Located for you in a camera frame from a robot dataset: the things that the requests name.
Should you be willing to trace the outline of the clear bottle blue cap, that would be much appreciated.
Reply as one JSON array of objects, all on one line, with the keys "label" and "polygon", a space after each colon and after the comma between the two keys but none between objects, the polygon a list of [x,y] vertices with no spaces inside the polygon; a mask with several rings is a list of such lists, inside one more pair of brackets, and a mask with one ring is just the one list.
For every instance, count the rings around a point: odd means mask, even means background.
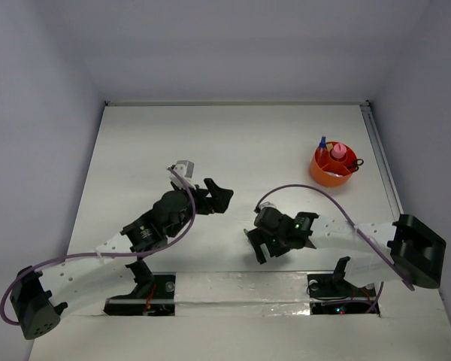
[{"label": "clear bottle blue cap", "polygon": [[327,149],[326,137],[322,136],[321,140],[319,142],[318,148],[316,149],[316,152],[315,152],[316,161],[318,163],[320,163],[325,158],[327,158],[327,156],[328,156],[328,149]]}]

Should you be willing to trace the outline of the black handled scissors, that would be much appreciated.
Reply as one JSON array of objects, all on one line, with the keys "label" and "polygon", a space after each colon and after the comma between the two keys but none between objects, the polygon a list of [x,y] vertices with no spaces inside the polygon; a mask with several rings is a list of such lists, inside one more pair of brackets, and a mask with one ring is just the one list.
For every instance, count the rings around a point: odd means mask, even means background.
[{"label": "black handled scissors", "polygon": [[356,158],[347,166],[347,169],[350,173],[354,173],[357,172],[363,164],[363,159]]}]

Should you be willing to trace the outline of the blue highlighter pen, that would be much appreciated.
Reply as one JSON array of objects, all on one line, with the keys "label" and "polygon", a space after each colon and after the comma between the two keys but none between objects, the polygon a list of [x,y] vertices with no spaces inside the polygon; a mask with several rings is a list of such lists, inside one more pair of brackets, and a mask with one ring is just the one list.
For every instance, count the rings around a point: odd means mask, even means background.
[{"label": "blue highlighter pen", "polygon": [[328,173],[329,175],[331,175],[331,176],[335,176],[335,177],[343,177],[342,174],[338,174],[338,173],[335,173],[335,172],[328,171],[327,173]]}]

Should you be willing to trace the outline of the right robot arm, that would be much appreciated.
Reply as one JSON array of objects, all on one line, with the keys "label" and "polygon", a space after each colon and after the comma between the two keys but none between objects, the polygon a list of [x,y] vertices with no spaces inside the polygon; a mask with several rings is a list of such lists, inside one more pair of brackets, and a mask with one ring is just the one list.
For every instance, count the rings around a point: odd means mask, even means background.
[{"label": "right robot arm", "polygon": [[343,251],[331,276],[332,289],[341,295],[396,280],[424,289],[440,287],[446,242],[409,214],[395,222],[353,226],[316,213],[290,217],[263,207],[245,235],[261,264],[303,248]]}]

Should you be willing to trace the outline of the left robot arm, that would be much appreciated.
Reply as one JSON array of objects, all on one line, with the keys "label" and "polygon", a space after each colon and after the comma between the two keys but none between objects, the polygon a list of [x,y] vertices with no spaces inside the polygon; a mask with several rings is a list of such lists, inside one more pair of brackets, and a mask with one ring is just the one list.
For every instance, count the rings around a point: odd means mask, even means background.
[{"label": "left robot arm", "polygon": [[17,273],[0,301],[0,317],[33,340],[56,328],[68,315],[110,297],[123,280],[125,299],[145,299],[154,276],[145,258],[185,237],[198,215],[223,214],[234,195],[211,178],[204,188],[182,177],[152,208],[93,250],[59,256]]}]

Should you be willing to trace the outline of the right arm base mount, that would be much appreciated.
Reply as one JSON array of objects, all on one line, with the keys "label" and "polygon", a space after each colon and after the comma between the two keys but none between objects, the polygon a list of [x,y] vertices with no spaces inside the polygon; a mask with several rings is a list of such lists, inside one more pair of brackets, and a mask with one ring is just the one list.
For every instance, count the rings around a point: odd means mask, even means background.
[{"label": "right arm base mount", "polygon": [[333,272],[307,276],[306,293],[312,315],[376,314],[380,315],[375,286],[355,287],[345,280],[348,256],[337,261]]}]

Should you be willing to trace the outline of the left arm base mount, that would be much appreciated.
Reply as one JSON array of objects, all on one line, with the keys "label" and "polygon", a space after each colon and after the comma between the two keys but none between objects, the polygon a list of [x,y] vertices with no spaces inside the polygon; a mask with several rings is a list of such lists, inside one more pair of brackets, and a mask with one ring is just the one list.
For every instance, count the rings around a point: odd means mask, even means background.
[{"label": "left arm base mount", "polygon": [[175,273],[153,274],[142,260],[126,265],[134,288],[105,301],[103,312],[108,316],[168,317],[175,315]]}]

